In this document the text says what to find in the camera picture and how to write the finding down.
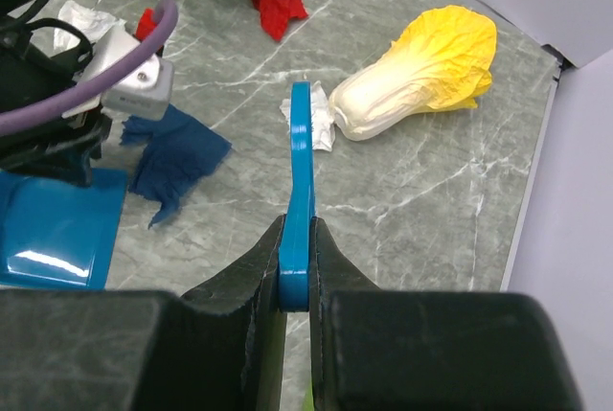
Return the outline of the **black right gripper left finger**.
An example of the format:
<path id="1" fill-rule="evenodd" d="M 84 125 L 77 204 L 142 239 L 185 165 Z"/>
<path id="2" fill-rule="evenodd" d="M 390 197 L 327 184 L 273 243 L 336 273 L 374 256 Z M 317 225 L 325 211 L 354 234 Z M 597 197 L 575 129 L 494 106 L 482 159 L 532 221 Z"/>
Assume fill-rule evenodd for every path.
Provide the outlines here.
<path id="1" fill-rule="evenodd" d="M 5 410 L 276 410 L 286 318 L 277 218 L 244 255 L 183 295 L 1 293 Z"/>

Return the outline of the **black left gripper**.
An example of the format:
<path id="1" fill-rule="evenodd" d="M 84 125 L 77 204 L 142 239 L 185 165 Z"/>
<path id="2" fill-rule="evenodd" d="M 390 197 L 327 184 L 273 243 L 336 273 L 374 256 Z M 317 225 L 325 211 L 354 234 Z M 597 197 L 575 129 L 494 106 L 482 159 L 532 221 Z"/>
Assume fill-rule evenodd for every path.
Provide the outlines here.
<path id="1" fill-rule="evenodd" d="M 23 110 L 75 85 L 93 57 L 93 45 L 73 25 L 41 18 L 49 0 L 1 0 L 1 110 Z M 35 47 L 32 36 L 43 28 L 74 35 L 78 44 L 52 57 Z M 1 168 L 75 186 L 92 182 L 90 162 L 102 156 L 111 120 L 99 105 L 72 117 L 56 117 L 1 139 Z"/>

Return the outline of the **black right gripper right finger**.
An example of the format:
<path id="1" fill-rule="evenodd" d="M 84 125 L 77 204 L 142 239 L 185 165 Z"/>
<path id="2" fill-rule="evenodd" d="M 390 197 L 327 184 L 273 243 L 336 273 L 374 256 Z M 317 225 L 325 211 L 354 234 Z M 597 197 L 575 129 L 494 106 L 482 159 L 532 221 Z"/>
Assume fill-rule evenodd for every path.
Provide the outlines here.
<path id="1" fill-rule="evenodd" d="M 310 226 L 311 377 L 318 410 L 580 410 L 556 329 L 532 297 L 374 284 Z"/>

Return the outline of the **white paper scrap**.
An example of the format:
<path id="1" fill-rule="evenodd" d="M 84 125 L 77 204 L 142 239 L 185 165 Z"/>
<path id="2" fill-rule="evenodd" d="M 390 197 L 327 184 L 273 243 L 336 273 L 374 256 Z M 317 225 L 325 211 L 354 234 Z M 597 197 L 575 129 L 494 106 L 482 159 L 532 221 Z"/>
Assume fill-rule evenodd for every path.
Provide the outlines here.
<path id="1" fill-rule="evenodd" d="M 334 120 L 329 112 L 329 99 L 320 81 L 310 86 L 312 148 L 332 152 L 335 141 Z"/>
<path id="2" fill-rule="evenodd" d="M 81 31 L 91 43 L 99 41 L 111 28 L 125 29 L 126 24 L 122 18 L 96 8 L 84 7 L 74 0 L 68 0 L 63 4 L 57 18 Z M 55 28 L 54 49 L 57 52 L 72 49 L 78 43 L 79 40 L 74 34 Z"/>

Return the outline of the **blue hand brush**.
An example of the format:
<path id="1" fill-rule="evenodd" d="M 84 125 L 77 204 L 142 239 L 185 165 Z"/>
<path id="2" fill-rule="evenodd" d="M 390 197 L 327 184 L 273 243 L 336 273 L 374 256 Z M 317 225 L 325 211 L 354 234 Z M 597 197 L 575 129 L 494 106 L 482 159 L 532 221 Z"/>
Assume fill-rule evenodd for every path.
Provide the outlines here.
<path id="1" fill-rule="evenodd" d="M 285 312 L 308 310 L 310 223 L 315 217 L 310 84 L 296 82 L 290 97 L 292 189 L 279 247 L 279 302 Z"/>

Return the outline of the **dark blue paper scrap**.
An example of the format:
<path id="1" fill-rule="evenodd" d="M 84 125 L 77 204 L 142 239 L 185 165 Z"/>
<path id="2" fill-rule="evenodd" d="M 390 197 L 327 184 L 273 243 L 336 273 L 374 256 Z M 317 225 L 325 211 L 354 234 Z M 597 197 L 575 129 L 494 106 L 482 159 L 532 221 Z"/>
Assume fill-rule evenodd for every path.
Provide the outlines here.
<path id="1" fill-rule="evenodd" d="M 121 144 L 145 147 L 129 191 L 160 203 L 150 227 L 177 213 L 183 195 L 212 175 L 232 148 L 224 137 L 173 105 L 159 121 L 126 119 Z"/>

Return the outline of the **blue dustpan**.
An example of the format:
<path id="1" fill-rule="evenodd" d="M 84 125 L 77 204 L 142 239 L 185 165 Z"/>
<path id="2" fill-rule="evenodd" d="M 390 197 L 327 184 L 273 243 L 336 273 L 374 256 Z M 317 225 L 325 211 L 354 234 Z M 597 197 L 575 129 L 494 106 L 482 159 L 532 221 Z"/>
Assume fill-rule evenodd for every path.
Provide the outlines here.
<path id="1" fill-rule="evenodd" d="M 127 173 L 94 169 L 93 183 L 1 173 L 1 284 L 105 287 Z"/>

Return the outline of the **red paper scrap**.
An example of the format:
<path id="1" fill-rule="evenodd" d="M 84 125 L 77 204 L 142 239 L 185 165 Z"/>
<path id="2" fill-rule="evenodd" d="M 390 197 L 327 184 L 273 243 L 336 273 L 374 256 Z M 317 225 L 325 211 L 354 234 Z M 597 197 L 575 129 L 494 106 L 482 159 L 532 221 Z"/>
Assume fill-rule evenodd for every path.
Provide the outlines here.
<path id="1" fill-rule="evenodd" d="M 289 22 L 308 18 L 303 0 L 251 0 L 261 28 L 275 41 L 283 40 Z"/>

